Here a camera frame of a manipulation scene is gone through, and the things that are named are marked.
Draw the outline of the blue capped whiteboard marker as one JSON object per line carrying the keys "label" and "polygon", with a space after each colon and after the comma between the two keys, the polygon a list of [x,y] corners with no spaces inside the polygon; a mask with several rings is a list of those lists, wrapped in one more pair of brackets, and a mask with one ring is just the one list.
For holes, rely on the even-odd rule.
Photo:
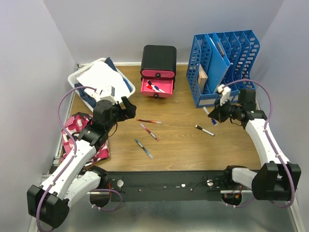
{"label": "blue capped whiteboard marker", "polygon": [[160,89],[158,86],[155,86],[155,89],[157,89],[158,91],[165,93],[165,91],[163,91],[162,89]]}

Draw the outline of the orange cover paperback book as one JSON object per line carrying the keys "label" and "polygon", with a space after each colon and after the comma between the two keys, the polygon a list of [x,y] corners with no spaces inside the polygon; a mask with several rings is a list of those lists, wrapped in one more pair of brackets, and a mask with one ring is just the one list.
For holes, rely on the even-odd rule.
{"label": "orange cover paperback book", "polygon": [[201,94],[204,93],[205,84],[207,82],[207,79],[208,79],[208,76],[207,76],[206,72],[204,71],[203,67],[201,65],[199,65],[197,84],[198,84],[198,87],[199,87]]}

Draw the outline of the pink drawer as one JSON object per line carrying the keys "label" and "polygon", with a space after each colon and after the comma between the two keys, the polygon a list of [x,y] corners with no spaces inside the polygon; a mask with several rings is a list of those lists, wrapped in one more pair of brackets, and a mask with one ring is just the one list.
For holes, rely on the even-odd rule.
{"label": "pink drawer", "polygon": [[143,78],[140,93],[144,96],[157,98],[172,97],[174,80],[172,78]]}

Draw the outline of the blue file folder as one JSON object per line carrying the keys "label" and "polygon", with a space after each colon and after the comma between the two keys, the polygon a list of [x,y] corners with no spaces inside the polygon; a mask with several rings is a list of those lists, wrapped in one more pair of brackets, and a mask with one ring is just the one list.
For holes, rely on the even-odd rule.
{"label": "blue file folder", "polygon": [[206,39],[211,48],[207,70],[207,85],[212,94],[216,92],[217,87],[221,84],[221,81],[230,67],[230,61],[217,33],[213,33],[212,35],[207,34]]}

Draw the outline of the red capped whiteboard marker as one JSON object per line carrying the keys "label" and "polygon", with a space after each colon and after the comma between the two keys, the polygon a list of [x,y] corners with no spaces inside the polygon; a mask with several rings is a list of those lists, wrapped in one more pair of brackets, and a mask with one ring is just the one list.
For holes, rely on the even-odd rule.
{"label": "red capped whiteboard marker", "polygon": [[153,91],[155,91],[155,92],[157,92],[157,89],[155,89],[154,87],[152,87],[152,86],[149,85],[149,84],[147,84],[146,87],[149,88],[149,89],[151,89],[151,90],[153,90]]}

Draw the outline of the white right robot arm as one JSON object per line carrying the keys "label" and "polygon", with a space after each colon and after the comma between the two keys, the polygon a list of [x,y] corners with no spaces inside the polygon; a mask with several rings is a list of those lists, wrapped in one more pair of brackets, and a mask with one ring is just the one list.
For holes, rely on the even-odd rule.
{"label": "white right robot arm", "polygon": [[284,201],[288,207],[295,199],[300,166],[292,164],[279,148],[268,125],[268,117],[264,111],[256,109],[255,90],[241,89],[236,105],[229,100],[230,92],[229,87],[218,87],[220,97],[208,116],[219,123],[238,120],[253,141],[261,169],[255,172],[246,167],[227,166],[222,177],[223,186],[234,189],[241,184],[252,191],[256,200]]}

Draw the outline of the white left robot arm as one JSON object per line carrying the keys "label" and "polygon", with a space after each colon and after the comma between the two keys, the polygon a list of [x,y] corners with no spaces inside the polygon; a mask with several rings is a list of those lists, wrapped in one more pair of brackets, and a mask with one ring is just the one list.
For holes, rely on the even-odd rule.
{"label": "white left robot arm", "polygon": [[106,188],[107,177],[102,168],[93,167],[82,178],[75,178],[108,140],[113,126],[136,116],[136,106],[127,97],[121,100],[122,104],[109,100],[97,102],[92,119],[73,141],[73,149],[67,157],[39,186],[32,185],[28,189],[28,213],[36,218],[40,231],[44,230],[41,222],[52,230],[58,228],[68,216],[70,207],[83,195],[94,189],[101,191]]}

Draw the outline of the pink gel pen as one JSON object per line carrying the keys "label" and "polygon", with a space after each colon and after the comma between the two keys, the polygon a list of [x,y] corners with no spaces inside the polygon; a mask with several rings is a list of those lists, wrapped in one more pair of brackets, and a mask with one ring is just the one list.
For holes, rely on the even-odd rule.
{"label": "pink gel pen", "polygon": [[156,141],[159,141],[159,139],[147,128],[145,127],[142,123],[140,123],[140,126],[147,131]]}

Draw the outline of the orange red gel pen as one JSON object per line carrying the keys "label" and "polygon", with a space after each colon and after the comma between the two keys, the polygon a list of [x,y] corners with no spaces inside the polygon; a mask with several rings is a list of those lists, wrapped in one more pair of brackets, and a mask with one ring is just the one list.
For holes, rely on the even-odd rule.
{"label": "orange red gel pen", "polygon": [[147,119],[140,119],[140,118],[137,118],[136,120],[140,121],[140,122],[147,122],[147,123],[153,123],[153,124],[162,124],[161,121],[154,121],[154,120],[147,120]]}

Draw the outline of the black capped whiteboard marker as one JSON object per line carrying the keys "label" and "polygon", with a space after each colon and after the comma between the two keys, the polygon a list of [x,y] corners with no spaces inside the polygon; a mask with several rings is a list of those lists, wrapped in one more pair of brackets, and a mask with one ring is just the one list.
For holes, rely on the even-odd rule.
{"label": "black capped whiteboard marker", "polygon": [[210,132],[210,131],[208,131],[208,130],[206,130],[206,129],[202,128],[202,127],[201,127],[201,126],[199,126],[199,125],[195,125],[195,127],[196,127],[198,130],[201,130],[201,131],[203,131],[203,132],[207,133],[207,134],[208,134],[208,135],[210,135],[210,136],[215,136],[215,134],[214,134],[214,133],[212,133],[212,132]]}

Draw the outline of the blue gel pen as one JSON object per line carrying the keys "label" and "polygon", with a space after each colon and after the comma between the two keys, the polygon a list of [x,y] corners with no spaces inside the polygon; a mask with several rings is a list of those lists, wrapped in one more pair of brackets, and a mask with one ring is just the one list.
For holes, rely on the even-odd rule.
{"label": "blue gel pen", "polygon": [[135,139],[135,142],[139,145],[139,147],[146,153],[146,155],[150,158],[153,159],[153,156],[151,153],[140,143],[138,139]]}

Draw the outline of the black pink drawer cabinet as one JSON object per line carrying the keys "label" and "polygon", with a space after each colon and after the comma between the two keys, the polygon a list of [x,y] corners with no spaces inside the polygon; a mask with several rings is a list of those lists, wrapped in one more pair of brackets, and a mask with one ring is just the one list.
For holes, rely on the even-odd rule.
{"label": "black pink drawer cabinet", "polygon": [[175,78],[177,49],[168,45],[146,45],[143,48],[140,74],[143,77]]}

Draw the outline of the blue magazine file rack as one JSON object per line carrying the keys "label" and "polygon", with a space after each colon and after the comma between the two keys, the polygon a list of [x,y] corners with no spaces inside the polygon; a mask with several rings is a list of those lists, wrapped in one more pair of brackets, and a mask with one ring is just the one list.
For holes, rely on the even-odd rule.
{"label": "blue magazine file rack", "polygon": [[[255,88],[250,79],[250,72],[258,55],[260,43],[252,30],[215,33],[219,36],[230,61],[230,67],[220,85],[229,85],[231,89],[230,101],[236,103],[241,89]],[[207,34],[194,35],[186,74],[197,108],[214,106],[215,101],[219,98],[217,91],[210,93],[207,82],[203,94],[200,93],[197,84],[199,65],[203,67],[206,73],[208,70],[211,48],[206,39]]]}

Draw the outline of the pink camouflage cloth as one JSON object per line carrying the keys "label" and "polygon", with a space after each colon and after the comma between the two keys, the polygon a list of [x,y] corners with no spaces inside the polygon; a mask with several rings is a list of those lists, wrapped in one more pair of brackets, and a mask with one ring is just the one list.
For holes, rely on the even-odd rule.
{"label": "pink camouflage cloth", "polygon": [[[76,141],[78,139],[79,133],[83,128],[86,127],[88,122],[92,119],[92,115],[77,112],[73,114],[71,117],[68,118],[68,120],[65,123],[65,128],[69,132],[69,134],[74,138]],[[68,136],[68,134],[62,130],[62,158],[61,161],[63,161],[66,156],[71,152],[71,150],[74,148],[72,139]],[[91,165],[96,164],[97,162],[101,160],[106,160],[110,157],[110,150],[109,150],[109,143],[106,141],[100,149],[96,152],[96,154],[88,160],[88,162],[85,164],[85,168],[89,167]]]}

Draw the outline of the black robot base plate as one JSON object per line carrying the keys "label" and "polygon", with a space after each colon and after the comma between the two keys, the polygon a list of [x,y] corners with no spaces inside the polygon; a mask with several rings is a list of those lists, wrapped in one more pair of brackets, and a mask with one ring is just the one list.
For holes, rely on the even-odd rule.
{"label": "black robot base plate", "polygon": [[118,191],[124,202],[250,200],[252,192],[224,183],[223,171],[106,172],[99,184]]}

